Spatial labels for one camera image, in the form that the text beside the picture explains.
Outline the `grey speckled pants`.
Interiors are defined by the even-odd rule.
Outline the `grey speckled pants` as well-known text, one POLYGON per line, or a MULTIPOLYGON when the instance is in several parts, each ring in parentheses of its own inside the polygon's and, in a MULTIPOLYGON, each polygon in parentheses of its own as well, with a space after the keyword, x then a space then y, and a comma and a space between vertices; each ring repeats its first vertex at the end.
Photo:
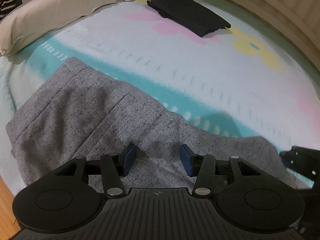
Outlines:
POLYGON ((18 109, 6 129, 26 185, 75 157, 97 160, 135 144, 137 160, 122 179, 126 189, 192 189, 195 179, 187 176, 178 153, 186 144, 217 159, 240 156, 292 188, 304 187, 267 139, 229 138, 191 126, 138 88, 74 57, 18 109))

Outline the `floral bed sheet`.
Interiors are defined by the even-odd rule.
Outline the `floral bed sheet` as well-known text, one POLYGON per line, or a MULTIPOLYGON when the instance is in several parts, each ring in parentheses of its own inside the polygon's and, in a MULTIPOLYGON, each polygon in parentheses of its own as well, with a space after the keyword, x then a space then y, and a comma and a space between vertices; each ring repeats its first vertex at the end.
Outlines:
POLYGON ((106 5, 1 58, 1 178, 24 187, 6 125, 59 66, 77 57, 131 83, 190 124, 260 135, 278 150, 319 148, 319 72, 290 42, 224 0, 194 0, 231 24, 198 37, 146 0, 106 5))

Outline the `folded black garment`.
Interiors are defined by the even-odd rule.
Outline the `folded black garment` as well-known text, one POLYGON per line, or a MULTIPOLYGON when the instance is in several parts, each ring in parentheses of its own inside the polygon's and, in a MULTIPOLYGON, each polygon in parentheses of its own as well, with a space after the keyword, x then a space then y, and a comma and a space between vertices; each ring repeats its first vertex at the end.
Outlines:
POLYGON ((229 22, 194 0, 148 0, 147 5, 199 37, 231 28, 229 22))

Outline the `beige plain pillow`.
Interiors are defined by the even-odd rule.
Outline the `beige plain pillow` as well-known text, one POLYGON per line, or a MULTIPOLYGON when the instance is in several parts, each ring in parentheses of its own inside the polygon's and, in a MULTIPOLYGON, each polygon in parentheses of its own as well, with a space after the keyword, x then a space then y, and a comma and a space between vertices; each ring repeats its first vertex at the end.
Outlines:
POLYGON ((10 56, 41 36, 102 6, 134 0, 31 0, 1 20, 1 56, 10 56))

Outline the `wooden bed frame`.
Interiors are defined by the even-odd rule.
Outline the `wooden bed frame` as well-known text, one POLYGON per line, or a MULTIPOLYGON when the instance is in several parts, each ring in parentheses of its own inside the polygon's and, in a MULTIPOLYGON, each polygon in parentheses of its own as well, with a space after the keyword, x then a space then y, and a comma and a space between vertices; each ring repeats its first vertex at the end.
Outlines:
POLYGON ((319 0, 230 0, 259 16, 319 67, 319 0))

